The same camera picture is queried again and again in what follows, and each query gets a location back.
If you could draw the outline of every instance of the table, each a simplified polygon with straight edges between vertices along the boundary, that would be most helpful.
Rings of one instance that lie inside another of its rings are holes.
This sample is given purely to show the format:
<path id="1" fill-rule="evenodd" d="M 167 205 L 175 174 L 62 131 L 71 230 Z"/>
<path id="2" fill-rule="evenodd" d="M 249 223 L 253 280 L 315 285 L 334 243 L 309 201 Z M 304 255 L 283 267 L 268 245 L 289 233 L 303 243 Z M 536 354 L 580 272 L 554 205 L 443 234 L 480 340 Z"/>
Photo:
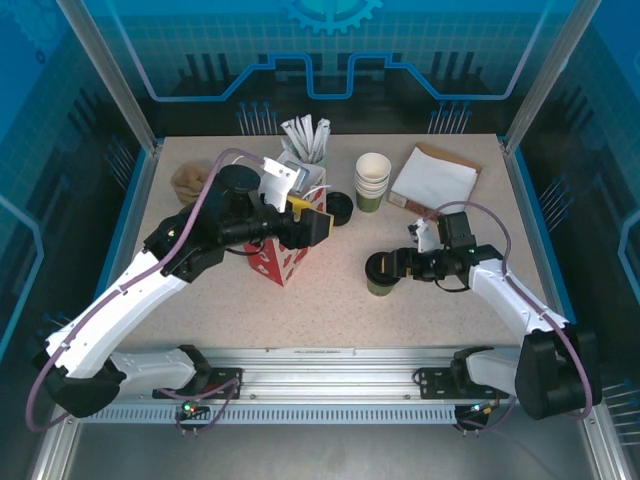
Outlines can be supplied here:
<path id="1" fill-rule="evenodd" d="M 355 162 L 366 152 L 386 155 L 391 180 L 417 142 L 447 149 L 483 166 L 472 200 L 493 210 L 513 238 L 510 266 L 544 299 L 500 144 L 495 135 L 336 135 L 329 143 L 327 176 L 333 189 L 354 199 Z M 238 147 L 277 158 L 279 137 L 167 138 L 153 179 L 138 247 L 181 204 L 169 179 L 188 160 L 213 159 Z M 503 250 L 504 238 L 493 220 L 467 209 L 479 244 Z M 433 284 L 401 281 L 391 295 L 378 298 L 366 288 L 364 263 L 374 252 L 412 246 L 407 225 L 416 215 L 389 204 L 365 214 L 357 208 L 349 224 L 314 247 L 286 287 L 252 271 L 245 258 L 226 255 L 192 285 L 160 305 L 123 342 L 123 347 L 409 347 L 513 345 L 507 327 L 473 294 L 449 294 Z M 452 279 L 444 285 L 454 285 Z"/>

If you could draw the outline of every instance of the brown glove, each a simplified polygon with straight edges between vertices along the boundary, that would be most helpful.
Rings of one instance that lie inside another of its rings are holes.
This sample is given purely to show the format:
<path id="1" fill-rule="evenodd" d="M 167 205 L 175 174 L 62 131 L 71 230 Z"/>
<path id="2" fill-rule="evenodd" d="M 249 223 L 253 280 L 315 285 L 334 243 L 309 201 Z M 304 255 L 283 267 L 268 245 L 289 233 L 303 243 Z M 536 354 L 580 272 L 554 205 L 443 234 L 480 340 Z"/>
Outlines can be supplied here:
<path id="1" fill-rule="evenodd" d="M 183 205 L 195 202 L 204 187 L 211 167 L 198 162 L 186 162 L 171 177 L 171 186 Z"/>

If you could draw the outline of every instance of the metal floor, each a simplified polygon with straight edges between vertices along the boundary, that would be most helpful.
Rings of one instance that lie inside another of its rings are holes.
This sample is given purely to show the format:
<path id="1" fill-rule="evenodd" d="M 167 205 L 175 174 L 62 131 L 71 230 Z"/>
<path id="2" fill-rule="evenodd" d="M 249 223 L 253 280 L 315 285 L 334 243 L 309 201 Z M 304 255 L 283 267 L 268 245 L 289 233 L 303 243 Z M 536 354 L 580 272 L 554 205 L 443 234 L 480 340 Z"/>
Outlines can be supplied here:
<path id="1" fill-rule="evenodd" d="M 501 434 L 479 438 L 432 425 L 219 426 L 182 438 L 166 425 L 86 424 L 65 478 L 587 480 L 595 477 L 582 429 L 565 417 L 534 422 L 518 409 Z"/>

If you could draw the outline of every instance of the black cup lid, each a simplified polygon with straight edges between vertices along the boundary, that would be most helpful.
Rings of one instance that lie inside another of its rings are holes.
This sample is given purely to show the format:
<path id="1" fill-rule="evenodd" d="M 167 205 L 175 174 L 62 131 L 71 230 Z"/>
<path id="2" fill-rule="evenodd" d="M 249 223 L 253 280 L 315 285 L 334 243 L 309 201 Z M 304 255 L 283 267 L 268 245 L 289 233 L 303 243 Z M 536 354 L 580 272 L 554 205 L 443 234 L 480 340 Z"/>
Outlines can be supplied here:
<path id="1" fill-rule="evenodd" d="M 333 225 L 339 227 L 351 220 L 353 213 L 353 202 L 349 195 L 342 192 L 331 192 L 327 194 L 327 213 L 333 215 Z"/>
<path id="2" fill-rule="evenodd" d="M 382 273 L 382 259 L 388 252 L 374 253 L 369 257 L 367 263 L 364 266 L 364 272 L 367 274 L 367 278 L 370 282 L 375 283 L 379 287 L 392 287 L 400 281 L 399 278 L 393 278 L 391 275 Z"/>

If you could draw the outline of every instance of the red and white box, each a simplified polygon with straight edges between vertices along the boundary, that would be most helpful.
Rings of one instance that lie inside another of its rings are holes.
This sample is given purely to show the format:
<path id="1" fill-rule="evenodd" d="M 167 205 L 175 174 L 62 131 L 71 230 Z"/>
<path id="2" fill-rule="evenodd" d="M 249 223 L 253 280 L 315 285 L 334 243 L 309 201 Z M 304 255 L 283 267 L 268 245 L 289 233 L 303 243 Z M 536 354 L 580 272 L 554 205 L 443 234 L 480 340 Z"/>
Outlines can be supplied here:
<path id="1" fill-rule="evenodd" d="M 314 173 L 310 172 L 309 176 L 311 179 L 302 192 L 303 196 L 305 192 L 317 186 L 325 185 L 327 181 L 327 173 L 324 168 L 317 166 L 312 167 L 314 167 Z M 321 188 L 313 192 L 310 198 L 306 200 L 311 202 L 311 208 L 319 212 L 324 212 L 327 205 L 327 189 Z M 247 253 L 257 252 L 259 250 L 260 247 L 254 247 L 253 245 L 244 246 L 244 251 Z M 307 253 L 309 253 L 309 248 L 289 250 L 284 245 L 281 245 L 277 238 L 269 238 L 264 242 L 264 248 L 259 254 L 247 257 L 247 259 L 252 269 L 284 287 L 289 280 L 291 280 L 291 277 L 302 263 L 304 257 L 307 256 Z"/>

